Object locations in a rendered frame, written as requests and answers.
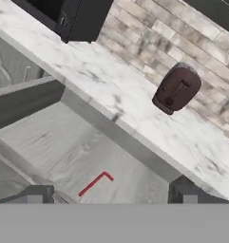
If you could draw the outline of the grey cupboard door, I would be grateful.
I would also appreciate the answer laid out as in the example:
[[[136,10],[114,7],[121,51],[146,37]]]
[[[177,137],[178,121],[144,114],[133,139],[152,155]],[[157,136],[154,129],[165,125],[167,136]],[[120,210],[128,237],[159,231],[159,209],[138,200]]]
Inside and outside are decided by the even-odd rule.
[[[22,83],[27,66],[30,66],[27,81],[44,76],[40,66],[0,38],[0,88]]]

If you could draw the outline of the open grey drawer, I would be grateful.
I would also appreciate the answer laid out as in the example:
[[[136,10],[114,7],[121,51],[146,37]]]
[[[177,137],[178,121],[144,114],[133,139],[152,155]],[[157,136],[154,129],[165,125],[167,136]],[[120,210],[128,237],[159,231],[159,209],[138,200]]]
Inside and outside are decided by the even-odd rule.
[[[0,88],[0,159],[74,203],[167,203],[181,175],[52,77]]]

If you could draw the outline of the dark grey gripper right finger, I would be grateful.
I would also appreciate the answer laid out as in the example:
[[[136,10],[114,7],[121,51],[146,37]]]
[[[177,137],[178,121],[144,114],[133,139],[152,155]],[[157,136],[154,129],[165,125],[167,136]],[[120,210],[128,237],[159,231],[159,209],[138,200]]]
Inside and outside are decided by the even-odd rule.
[[[175,204],[229,204],[229,200],[204,192],[185,176],[180,176],[170,183],[168,202]]]

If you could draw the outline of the black microwave oven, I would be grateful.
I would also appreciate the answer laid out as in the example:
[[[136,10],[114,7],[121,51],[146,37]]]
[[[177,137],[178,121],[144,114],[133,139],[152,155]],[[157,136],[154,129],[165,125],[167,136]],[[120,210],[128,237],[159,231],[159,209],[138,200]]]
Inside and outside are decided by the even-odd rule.
[[[95,42],[114,0],[11,0],[64,43]]]

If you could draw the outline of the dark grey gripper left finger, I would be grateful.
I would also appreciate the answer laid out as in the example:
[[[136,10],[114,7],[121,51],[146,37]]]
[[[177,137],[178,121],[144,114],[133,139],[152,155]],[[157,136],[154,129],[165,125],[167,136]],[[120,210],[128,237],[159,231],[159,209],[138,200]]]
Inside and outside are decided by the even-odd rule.
[[[0,199],[0,203],[53,203],[53,185],[30,185],[16,195]]]

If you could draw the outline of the dark brown toaster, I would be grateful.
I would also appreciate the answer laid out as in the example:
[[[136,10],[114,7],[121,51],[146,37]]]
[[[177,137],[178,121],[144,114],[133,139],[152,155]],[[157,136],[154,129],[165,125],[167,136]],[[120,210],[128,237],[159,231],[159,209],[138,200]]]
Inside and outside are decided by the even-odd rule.
[[[152,103],[167,115],[183,109],[199,92],[201,79],[194,67],[176,63],[164,76]]]

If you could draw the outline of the red bent straw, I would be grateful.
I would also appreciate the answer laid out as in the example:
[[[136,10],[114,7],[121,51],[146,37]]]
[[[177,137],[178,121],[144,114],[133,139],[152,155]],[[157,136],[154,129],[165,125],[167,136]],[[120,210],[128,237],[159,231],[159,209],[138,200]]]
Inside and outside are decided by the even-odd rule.
[[[110,181],[114,180],[114,177],[112,175],[110,175],[107,171],[103,171],[100,175],[98,175],[90,183],[88,183],[88,185],[82,191],[79,192],[78,196],[83,196],[91,187],[93,187],[103,177],[108,178]]]

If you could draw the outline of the dark wall cupboard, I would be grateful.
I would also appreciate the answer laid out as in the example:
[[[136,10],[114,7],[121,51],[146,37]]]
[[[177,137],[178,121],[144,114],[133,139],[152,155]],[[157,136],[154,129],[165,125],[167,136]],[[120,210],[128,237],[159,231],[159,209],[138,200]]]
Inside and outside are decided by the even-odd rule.
[[[229,0],[183,0],[229,32]]]

